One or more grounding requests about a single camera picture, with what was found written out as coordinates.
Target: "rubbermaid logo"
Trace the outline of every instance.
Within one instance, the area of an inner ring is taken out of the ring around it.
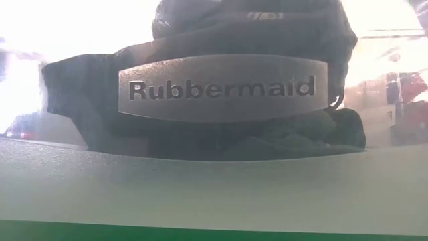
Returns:
[[[186,80],[184,86],[166,81],[166,86],[147,86],[146,82],[130,81],[130,100],[178,100],[198,98],[230,98],[230,97],[282,97],[282,96],[313,96],[315,95],[315,76],[308,81],[282,83],[253,84],[193,84]]]

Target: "red object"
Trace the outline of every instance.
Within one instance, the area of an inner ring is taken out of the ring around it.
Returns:
[[[413,74],[410,81],[401,83],[401,93],[404,104],[410,103],[416,96],[428,90],[428,85],[418,74]]]

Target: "green edge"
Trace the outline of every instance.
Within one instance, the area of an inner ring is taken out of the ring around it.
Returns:
[[[130,241],[130,240],[186,240],[186,241],[419,241],[420,236],[383,236],[360,234],[309,234],[287,232],[248,232],[221,230],[190,230],[175,228],[147,228],[57,222],[20,222],[0,220],[1,241]]]

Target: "metal nameplate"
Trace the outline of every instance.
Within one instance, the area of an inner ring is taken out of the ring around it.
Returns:
[[[316,60],[249,54],[165,60],[119,72],[118,109],[196,123],[284,118],[328,106],[327,69]]]

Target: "gray plastic surface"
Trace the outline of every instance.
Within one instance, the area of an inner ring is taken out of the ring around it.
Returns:
[[[0,220],[428,235],[427,147],[215,163],[0,139]]]

